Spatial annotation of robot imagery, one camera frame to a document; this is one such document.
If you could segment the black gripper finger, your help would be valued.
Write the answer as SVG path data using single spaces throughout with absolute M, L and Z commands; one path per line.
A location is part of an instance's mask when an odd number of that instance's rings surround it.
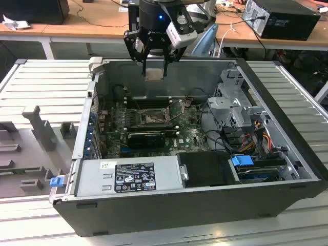
M 179 49 L 175 49 L 173 53 L 169 51 L 169 45 L 164 43 L 162 45 L 162 51 L 164 55 L 164 62 L 163 62 L 163 77 L 167 76 L 168 64 L 173 62 L 179 62 L 182 58 L 186 47 L 182 47 Z
M 136 41 L 140 36 L 140 30 L 135 31 L 125 31 L 124 32 L 124 42 L 126 44 L 128 53 L 131 57 L 131 60 L 142 63 L 142 76 L 146 75 L 146 65 L 147 65 L 147 57 L 149 54 L 149 47 L 148 42 L 146 42 L 146 45 L 144 49 L 139 52 L 136 49 Z

